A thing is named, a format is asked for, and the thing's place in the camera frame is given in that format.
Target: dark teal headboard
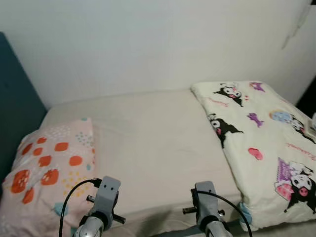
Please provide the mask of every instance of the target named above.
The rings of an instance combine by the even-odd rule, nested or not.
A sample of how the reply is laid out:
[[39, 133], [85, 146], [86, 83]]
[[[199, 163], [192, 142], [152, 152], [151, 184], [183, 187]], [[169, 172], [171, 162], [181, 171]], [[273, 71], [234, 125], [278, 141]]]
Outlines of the dark teal headboard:
[[46, 112], [7, 39], [0, 32], [0, 181], [10, 172], [23, 136], [39, 128]]

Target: pink heart print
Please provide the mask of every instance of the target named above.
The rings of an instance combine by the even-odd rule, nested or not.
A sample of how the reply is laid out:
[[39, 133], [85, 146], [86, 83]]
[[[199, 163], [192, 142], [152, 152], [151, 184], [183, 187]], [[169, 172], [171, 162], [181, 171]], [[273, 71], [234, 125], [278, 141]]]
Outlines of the pink heart print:
[[248, 152], [253, 155], [254, 157], [256, 157], [257, 160], [262, 160], [263, 159], [263, 155], [261, 154], [261, 152], [256, 149], [256, 148], [249, 148]]

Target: white blanket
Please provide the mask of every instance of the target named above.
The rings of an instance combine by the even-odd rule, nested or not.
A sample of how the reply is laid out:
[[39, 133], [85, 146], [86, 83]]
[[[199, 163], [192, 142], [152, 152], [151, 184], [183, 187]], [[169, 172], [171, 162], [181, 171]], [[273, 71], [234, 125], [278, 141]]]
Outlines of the white blanket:
[[316, 218], [316, 138], [307, 117], [261, 82], [201, 82], [203, 105], [253, 229]]

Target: pillowcase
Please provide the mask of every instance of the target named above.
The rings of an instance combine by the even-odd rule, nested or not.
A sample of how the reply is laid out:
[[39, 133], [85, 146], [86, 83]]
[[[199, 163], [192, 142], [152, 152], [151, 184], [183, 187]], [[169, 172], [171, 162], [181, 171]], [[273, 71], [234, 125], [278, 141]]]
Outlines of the pillowcase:
[[[91, 119], [49, 126], [27, 135], [2, 183], [0, 236], [58, 236], [67, 194], [77, 183], [94, 176]], [[73, 192], [65, 211], [64, 236], [71, 236], [92, 207], [86, 197], [95, 191], [86, 183]]]

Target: pink pillow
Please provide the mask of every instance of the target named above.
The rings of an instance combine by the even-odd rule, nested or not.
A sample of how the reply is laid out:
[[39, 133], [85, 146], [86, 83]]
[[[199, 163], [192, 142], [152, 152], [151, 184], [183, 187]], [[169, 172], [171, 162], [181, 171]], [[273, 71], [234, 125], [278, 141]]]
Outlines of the pink pillow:
[[[49, 126], [21, 142], [5, 178], [0, 204], [0, 236], [58, 236], [63, 202], [77, 183], [94, 178], [94, 145], [89, 118]], [[80, 186], [68, 201], [64, 236], [71, 236], [92, 207], [92, 184]]]

